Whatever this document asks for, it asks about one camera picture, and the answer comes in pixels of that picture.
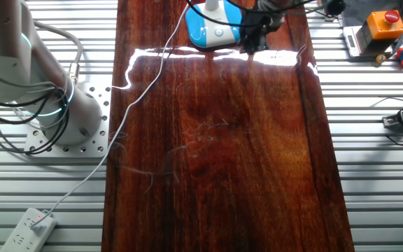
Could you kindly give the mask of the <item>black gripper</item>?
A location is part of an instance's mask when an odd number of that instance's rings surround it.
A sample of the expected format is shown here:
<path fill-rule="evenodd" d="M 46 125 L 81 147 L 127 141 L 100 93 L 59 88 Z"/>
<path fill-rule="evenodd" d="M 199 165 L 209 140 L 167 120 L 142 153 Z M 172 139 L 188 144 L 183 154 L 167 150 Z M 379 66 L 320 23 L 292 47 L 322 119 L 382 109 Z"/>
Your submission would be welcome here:
<path fill-rule="evenodd" d="M 241 39 L 241 52 L 254 53 L 253 38 L 249 35 L 255 32 L 264 33 L 255 37 L 255 52 L 267 50 L 268 44 L 265 34 L 274 31 L 273 19 L 269 14 L 244 12 L 240 27 L 240 35 L 245 35 Z"/>

